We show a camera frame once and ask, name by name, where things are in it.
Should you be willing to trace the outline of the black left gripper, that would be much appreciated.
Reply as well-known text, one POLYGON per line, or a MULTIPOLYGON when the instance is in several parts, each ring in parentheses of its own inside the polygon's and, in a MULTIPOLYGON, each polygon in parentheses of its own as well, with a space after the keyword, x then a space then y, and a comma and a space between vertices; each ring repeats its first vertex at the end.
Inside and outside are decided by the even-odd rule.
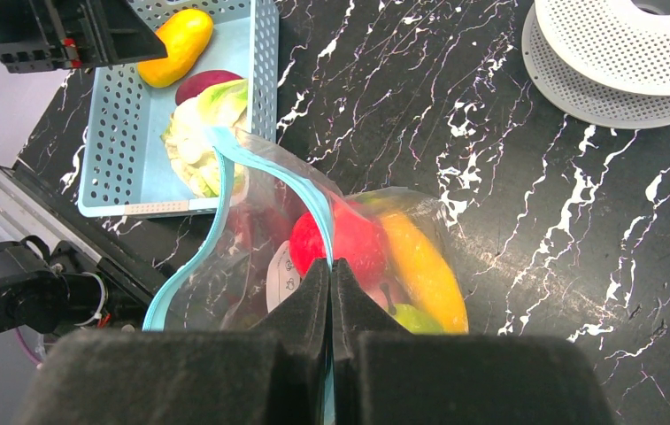
POLYGON ((0 1, 0 63, 9 73, 166 58, 128 1, 0 1))

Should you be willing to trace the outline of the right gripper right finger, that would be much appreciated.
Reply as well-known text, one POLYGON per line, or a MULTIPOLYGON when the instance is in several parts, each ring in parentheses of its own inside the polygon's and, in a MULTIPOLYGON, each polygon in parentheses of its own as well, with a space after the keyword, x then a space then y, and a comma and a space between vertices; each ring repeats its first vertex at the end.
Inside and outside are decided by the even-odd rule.
POLYGON ((610 424, 585 355, 548 336, 414 335, 332 270, 339 424, 610 424))

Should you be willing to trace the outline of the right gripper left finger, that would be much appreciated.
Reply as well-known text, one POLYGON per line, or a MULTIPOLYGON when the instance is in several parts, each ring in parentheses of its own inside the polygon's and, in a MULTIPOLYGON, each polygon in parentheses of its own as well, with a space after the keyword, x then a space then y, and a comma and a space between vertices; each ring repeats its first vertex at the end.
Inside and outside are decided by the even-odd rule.
POLYGON ((17 424, 320 424, 330 269, 246 331, 82 330, 60 339, 17 424))

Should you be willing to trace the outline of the green toy pear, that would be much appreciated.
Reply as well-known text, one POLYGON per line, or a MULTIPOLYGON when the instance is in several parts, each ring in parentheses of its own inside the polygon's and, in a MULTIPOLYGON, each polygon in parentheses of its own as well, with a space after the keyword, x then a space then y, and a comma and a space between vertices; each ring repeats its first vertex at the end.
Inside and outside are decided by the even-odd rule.
POLYGON ((430 314, 409 304, 394 304, 389 315, 403 328, 416 335, 439 335, 444 333, 442 325, 430 314))

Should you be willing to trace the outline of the red toy apple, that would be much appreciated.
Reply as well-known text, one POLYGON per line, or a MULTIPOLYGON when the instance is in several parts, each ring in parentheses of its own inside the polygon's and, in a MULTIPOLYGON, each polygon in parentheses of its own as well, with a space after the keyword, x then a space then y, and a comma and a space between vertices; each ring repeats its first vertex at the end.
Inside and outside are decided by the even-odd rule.
MULTIPOLYGON (((378 287, 387 267, 382 228, 340 205, 335 207, 334 219, 333 258, 347 260, 363 290, 378 287)), ((300 275, 308 272, 314 260, 326 257, 320 230, 310 212, 292 228, 289 254, 300 275)))

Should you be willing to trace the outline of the light blue plastic basket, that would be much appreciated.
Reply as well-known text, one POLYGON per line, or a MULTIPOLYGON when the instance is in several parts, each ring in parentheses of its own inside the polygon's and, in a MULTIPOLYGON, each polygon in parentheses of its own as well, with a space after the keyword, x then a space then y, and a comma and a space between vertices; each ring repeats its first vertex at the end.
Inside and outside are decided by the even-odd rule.
MULTIPOLYGON (((279 9, 273 1, 130 1, 150 29, 189 8, 208 13, 212 37, 192 74, 221 69, 250 83, 248 132, 276 137, 279 9)), ((163 217, 210 213, 216 198, 197 198, 173 171, 160 138, 178 86, 155 89, 135 66, 99 68, 81 166, 78 207, 86 217, 163 217)))

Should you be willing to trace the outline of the clear zip top bag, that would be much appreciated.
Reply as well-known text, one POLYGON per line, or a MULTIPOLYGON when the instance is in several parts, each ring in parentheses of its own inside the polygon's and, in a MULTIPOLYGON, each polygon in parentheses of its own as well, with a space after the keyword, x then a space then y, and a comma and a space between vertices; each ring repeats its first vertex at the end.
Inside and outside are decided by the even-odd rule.
MULTIPOLYGON (((239 128, 216 127, 205 138, 219 162, 215 221, 197 254, 153 299, 146 329, 218 330, 256 325, 269 314, 266 272, 270 261, 305 213, 312 214, 320 230, 324 260, 336 260, 337 205, 349 207, 381 228, 379 215, 405 214, 438 248, 458 278, 458 243, 450 232, 448 209, 437 198, 396 187, 345 196, 315 168, 239 128)), ((386 236, 385 252, 387 267, 381 284, 371 290, 358 284, 388 313, 394 304, 413 304, 392 265, 386 236)))

